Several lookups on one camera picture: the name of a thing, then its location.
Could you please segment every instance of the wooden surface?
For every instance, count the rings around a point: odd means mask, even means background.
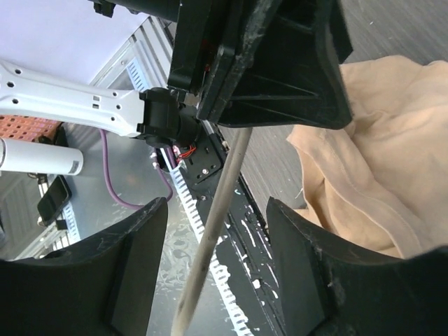
[[[354,52],[347,62],[404,55],[420,64],[448,60],[448,1],[342,0]],[[265,212],[269,196],[303,204],[297,153],[286,137],[292,126],[254,130],[242,173]],[[222,129],[231,143],[235,129]]]

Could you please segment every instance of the cloth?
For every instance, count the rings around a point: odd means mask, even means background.
[[[448,63],[392,56],[341,66],[353,121],[297,125],[309,221],[409,258],[448,244]]]

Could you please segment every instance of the beige cloth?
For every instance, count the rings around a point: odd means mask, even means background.
[[[298,125],[311,222],[367,249],[408,258],[448,244],[448,63],[401,56],[341,67],[345,129]]]

